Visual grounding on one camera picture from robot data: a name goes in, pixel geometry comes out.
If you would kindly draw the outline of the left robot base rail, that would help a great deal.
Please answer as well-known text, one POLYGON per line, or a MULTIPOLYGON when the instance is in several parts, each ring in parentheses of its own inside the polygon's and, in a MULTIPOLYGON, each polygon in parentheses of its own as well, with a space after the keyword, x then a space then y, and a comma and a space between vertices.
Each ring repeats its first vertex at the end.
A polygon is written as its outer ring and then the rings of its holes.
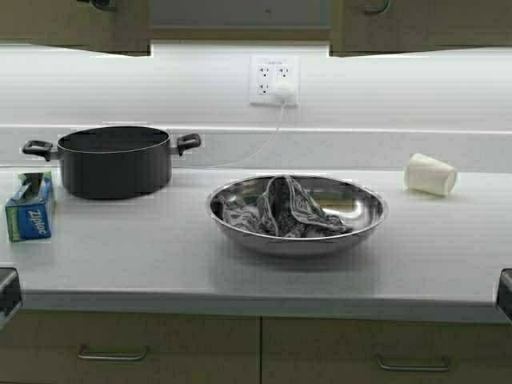
POLYGON ((1 329, 12 319, 22 307, 22 292, 15 268, 1 268, 1 329))

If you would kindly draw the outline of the right robot base rail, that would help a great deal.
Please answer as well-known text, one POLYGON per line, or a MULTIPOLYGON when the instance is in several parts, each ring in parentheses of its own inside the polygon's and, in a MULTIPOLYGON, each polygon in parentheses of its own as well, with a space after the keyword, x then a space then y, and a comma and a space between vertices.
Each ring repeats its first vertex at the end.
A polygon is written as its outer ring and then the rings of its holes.
POLYGON ((504 269, 498 282, 496 298, 497 308, 504 313, 509 320, 512 319, 512 271, 504 269))

